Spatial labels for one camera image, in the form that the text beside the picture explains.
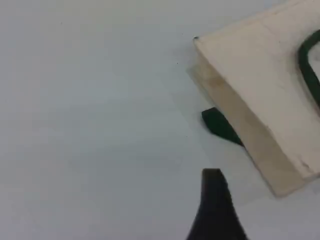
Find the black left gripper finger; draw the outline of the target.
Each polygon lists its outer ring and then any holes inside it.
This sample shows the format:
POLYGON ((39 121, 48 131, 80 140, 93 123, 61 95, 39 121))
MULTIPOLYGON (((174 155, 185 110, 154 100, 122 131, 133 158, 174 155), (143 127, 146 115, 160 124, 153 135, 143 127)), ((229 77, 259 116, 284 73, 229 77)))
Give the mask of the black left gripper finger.
POLYGON ((199 207, 188 240, 246 240, 227 180, 219 168, 205 168, 201 175, 199 207))

